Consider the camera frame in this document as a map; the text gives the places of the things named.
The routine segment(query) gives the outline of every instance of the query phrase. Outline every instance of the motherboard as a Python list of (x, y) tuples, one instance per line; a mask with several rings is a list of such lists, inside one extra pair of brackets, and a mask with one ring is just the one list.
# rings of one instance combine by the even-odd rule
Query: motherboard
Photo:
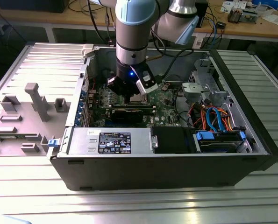
[(115, 94), (105, 84), (88, 90), (80, 126), (89, 127), (151, 127), (180, 126), (175, 113), (174, 89), (159, 84), (149, 95), (134, 95), (129, 103)]

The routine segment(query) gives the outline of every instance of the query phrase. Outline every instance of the table leg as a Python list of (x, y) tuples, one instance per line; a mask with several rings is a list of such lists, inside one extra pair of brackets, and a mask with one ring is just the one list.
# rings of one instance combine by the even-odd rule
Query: table leg
[(207, 33), (196, 33), (196, 37), (193, 44), (193, 49), (200, 49), (203, 43), (203, 39), (206, 37)]
[(44, 27), (50, 43), (57, 43), (57, 38), (51, 25)]

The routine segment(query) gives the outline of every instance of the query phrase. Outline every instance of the metal bracket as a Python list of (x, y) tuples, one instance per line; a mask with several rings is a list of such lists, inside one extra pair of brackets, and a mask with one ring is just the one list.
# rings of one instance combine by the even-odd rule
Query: metal bracket
[(152, 136), (151, 137), (151, 144), (152, 144), (152, 148), (157, 148), (158, 147), (158, 142), (157, 142), (157, 136)]
[(94, 55), (94, 45), (93, 44), (84, 44), (82, 48), (82, 57), (87, 58)]

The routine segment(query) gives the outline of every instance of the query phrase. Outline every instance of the blue latch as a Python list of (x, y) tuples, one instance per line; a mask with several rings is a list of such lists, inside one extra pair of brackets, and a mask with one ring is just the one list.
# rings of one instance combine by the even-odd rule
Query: blue latch
[(47, 145), (49, 147), (59, 147), (60, 146), (60, 143), (61, 142), (61, 139), (51, 139), (49, 140), (49, 142), (47, 143)]
[(197, 132), (196, 137), (197, 140), (212, 140), (214, 139), (214, 134), (212, 132)]
[(240, 132), (240, 136), (241, 136), (241, 138), (242, 138), (243, 140), (245, 140), (245, 139), (246, 139), (246, 135), (245, 135), (245, 133), (244, 133), (244, 132)]

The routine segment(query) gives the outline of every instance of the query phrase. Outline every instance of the sticker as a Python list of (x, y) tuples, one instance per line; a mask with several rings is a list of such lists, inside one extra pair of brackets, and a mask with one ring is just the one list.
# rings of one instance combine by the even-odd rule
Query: sticker
[(99, 135), (100, 132), (101, 132), (101, 130), (99, 130), (99, 129), (89, 129), (87, 131), (87, 135)]
[(0, 139), (16, 139), (15, 136), (0, 136)]
[(99, 133), (99, 154), (130, 154), (130, 133)]

